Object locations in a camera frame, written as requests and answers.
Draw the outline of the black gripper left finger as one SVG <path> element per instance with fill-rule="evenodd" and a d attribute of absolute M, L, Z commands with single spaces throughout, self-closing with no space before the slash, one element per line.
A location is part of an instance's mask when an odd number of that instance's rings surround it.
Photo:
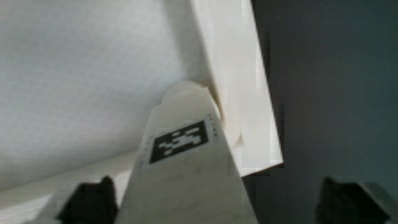
<path fill-rule="evenodd" d="M 63 224 L 114 224 L 120 207 L 116 185 L 109 176 L 98 183 L 82 183 L 57 214 Z"/>

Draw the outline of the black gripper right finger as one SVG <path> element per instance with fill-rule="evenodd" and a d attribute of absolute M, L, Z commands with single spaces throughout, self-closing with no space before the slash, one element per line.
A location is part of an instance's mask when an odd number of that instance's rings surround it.
<path fill-rule="evenodd" d="M 324 178 L 315 209 L 317 224 L 398 224 L 386 207 L 358 182 Z"/>

